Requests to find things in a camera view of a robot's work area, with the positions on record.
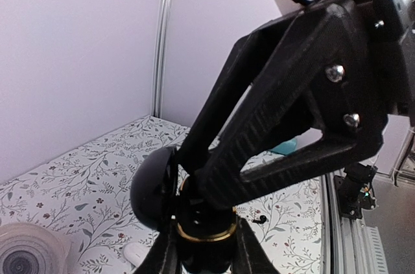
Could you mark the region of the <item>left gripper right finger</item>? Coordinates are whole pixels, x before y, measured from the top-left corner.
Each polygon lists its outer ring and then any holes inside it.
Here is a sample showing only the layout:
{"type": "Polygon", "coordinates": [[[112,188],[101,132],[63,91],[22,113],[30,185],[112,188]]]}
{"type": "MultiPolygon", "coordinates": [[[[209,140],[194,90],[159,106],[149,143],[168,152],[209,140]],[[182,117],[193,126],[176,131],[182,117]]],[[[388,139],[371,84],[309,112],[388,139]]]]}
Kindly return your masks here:
{"type": "Polygon", "coordinates": [[[244,218],[237,219],[236,248],[231,263],[231,273],[279,274],[244,218]]]}

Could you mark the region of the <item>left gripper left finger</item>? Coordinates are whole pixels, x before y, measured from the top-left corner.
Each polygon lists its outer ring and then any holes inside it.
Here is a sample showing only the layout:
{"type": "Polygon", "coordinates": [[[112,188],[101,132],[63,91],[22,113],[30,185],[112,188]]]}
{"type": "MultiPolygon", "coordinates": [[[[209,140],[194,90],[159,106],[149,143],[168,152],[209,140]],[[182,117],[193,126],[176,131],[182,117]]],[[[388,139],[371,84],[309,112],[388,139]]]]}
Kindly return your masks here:
{"type": "Polygon", "coordinates": [[[150,251],[133,274],[177,274],[180,273],[180,261],[177,251],[176,224],[172,220],[161,232],[150,251]]]}

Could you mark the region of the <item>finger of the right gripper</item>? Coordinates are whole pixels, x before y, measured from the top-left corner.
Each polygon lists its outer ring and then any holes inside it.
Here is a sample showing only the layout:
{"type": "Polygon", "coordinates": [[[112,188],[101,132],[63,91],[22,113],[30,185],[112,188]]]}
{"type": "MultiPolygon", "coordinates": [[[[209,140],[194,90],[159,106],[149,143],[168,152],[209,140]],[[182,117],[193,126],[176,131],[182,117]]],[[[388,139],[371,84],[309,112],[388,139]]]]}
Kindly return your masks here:
{"type": "Polygon", "coordinates": [[[326,0],[234,45],[194,124],[194,189],[224,210],[375,155],[404,113],[404,4],[326,0]]]}
{"type": "Polygon", "coordinates": [[[292,63],[298,17],[259,27],[233,46],[178,151],[192,177],[238,177],[245,162],[302,130],[302,79],[292,63]]]}

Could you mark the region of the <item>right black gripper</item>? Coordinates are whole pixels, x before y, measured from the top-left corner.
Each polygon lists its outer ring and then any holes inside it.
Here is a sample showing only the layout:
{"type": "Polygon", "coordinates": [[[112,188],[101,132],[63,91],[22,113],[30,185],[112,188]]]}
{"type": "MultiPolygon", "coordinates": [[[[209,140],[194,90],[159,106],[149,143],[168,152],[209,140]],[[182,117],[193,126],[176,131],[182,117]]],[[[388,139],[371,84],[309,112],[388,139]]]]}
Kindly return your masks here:
{"type": "Polygon", "coordinates": [[[414,0],[354,0],[369,33],[375,78],[393,115],[414,114],[414,0]]]}

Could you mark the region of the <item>black charging case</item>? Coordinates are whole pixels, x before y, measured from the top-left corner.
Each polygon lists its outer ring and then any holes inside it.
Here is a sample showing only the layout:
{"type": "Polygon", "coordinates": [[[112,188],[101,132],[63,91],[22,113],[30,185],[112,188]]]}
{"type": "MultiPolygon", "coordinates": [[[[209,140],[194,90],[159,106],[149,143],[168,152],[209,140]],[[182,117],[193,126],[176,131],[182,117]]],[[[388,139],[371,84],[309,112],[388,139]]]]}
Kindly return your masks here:
{"type": "Polygon", "coordinates": [[[190,178],[180,183],[176,152],[173,146],[157,149],[136,170],[130,188],[132,211],[159,234],[175,221],[180,273],[224,273],[236,248],[236,210],[214,209],[190,178]]]}

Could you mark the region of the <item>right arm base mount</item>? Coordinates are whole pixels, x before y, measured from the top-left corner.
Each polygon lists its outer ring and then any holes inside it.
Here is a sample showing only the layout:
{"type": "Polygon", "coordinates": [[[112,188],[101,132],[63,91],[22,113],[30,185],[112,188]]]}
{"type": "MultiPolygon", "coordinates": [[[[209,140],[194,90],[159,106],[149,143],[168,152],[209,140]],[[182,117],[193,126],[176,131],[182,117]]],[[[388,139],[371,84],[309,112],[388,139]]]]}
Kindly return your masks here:
{"type": "Polygon", "coordinates": [[[373,188],[377,170],[375,165],[354,163],[344,169],[345,176],[334,176],[338,210],[343,218],[361,220],[363,209],[370,211],[377,207],[373,188]]]}

